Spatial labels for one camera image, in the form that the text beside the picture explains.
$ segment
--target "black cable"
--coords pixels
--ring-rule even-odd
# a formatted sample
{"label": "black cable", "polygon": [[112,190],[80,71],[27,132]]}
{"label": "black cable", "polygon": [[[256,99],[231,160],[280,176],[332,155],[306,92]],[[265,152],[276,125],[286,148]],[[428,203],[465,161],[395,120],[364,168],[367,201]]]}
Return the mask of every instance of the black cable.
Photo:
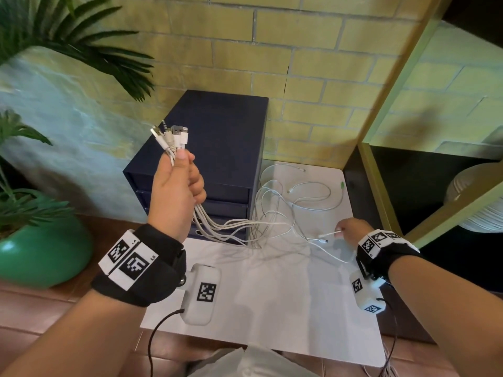
{"label": "black cable", "polygon": [[173,315],[181,314],[183,312],[185,312],[184,309],[171,312],[169,315],[165,316],[159,323],[157,323],[157,325],[155,326],[154,330],[152,331],[152,334],[150,335],[150,339],[148,339],[148,348],[147,348],[147,351],[148,351],[148,361],[150,362],[150,377],[154,377],[154,363],[152,362],[152,353],[150,352],[150,347],[152,346],[152,339],[154,338],[155,331],[157,331],[157,329],[160,327],[160,325],[162,323],[164,323],[164,321],[166,319],[172,317]]}
{"label": "black cable", "polygon": [[396,315],[395,315],[395,311],[393,310],[393,306],[391,304],[389,304],[383,298],[377,298],[377,300],[380,300],[380,301],[386,303],[387,306],[389,306],[389,309],[391,310],[391,313],[393,314],[393,319],[395,319],[395,338],[393,340],[393,345],[391,346],[391,350],[389,352],[388,358],[386,359],[386,362],[385,362],[384,366],[381,369],[381,373],[379,373],[379,376],[377,376],[377,377],[382,377],[384,371],[388,367],[389,361],[391,360],[391,355],[393,354],[393,350],[395,349],[396,340],[398,338],[398,321],[396,319]]}

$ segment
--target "tabletop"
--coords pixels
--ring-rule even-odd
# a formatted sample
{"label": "tabletop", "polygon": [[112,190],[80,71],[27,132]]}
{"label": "tabletop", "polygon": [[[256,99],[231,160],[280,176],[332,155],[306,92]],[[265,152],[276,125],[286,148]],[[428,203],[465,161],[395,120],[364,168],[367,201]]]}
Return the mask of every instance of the tabletop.
{"label": "tabletop", "polygon": [[[276,162],[264,160],[262,170]],[[310,165],[274,166],[263,172],[261,184],[267,183],[286,200],[273,193],[259,199],[257,210],[277,209],[282,215],[266,220],[290,222],[275,225],[261,249],[251,249],[188,238],[187,270],[194,263],[220,268],[222,280],[215,299],[211,322],[189,326],[178,317],[164,322],[159,330],[239,344],[255,343],[270,349],[294,352],[338,361],[380,367],[385,357],[376,316],[360,310],[355,302],[349,275],[356,270],[354,253],[342,239],[328,236],[320,244],[329,253],[347,261],[340,262],[321,249],[307,244],[297,232],[308,238],[334,231],[336,223],[352,217],[351,204],[339,169]],[[316,197],[331,196],[323,201]],[[291,207],[300,197],[313,201],[294,207],[296,230],[289,230]],[[165,300],[148,307],[141,326],[154,328],[168,313],[180,308],[184,291],[177,290]]]}

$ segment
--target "glossy green planter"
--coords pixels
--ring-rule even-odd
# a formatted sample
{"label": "glossy green planter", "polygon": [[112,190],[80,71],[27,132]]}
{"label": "glossy green planter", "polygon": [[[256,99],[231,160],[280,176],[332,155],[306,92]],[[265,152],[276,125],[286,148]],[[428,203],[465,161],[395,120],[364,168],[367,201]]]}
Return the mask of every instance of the glossy green planter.
{"label": "glossy green planter", "polygon": [[91,255],[91,235],[74,215],[25,226],[0,241],[0,279],[46,289],[81,272]]}

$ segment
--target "yellow frame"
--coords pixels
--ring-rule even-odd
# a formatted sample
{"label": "yellow frame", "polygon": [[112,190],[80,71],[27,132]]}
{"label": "yellow frame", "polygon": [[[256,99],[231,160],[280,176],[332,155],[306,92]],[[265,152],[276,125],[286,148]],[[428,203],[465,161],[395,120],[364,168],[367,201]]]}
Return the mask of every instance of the yellow frame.
{"label": "yellow frame", "polygon": [[[417,33],[412,37],[402,60],[395,66],[389,86],[384,89],[379,100],[376,102],[376,108],[370,113],[359,136],[358,149],[381,223],[386,230],[392,230],[399,235],[402,235],[401,228],[374,155],[372,154],[370,141],[391,109],[398,94],[403,89],[451,1],[432,1],[424,21],[420,24]],[[499,172],[494,172],[484,179],[474,182],[463,191],[456,201],[446,203],[410,231],[406,235],[406,239],[418,248],[421,248],[502,196],[503,160],[499,163],[499,170]]]}

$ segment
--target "tiled floor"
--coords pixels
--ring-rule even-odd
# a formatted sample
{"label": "tiled floor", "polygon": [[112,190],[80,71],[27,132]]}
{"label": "tiled floor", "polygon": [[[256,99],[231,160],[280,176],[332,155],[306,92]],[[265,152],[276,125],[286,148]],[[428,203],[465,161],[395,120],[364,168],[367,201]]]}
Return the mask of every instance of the tiled floor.
{"label": "tiled floor", "polygon": [[[80,275],[50,290],[39,291],[0,281],[0,371],[44,333],[72,304],[89,289],[96,273],[96,263],[127,229],[138,225],[131,222],[81,217],[95,239],[95,256]],[[120,377],[149,375],[146,346],[151,331],[140,329],[135,349],[126,361]],[[392,339],[384,338],[388,347]],[[216,349],[238,347],[214,340],[158,332],[152,342],[154,375],[181,376],[185,361],[208,357]],[[317,357],[285,353],[315,374],[325,377],[366,377],[360,366]],[[399,340],[392,364],[400,377],[456,377],[449,361],[436,345]],[[377,369],[368,368],[372,376]]]}

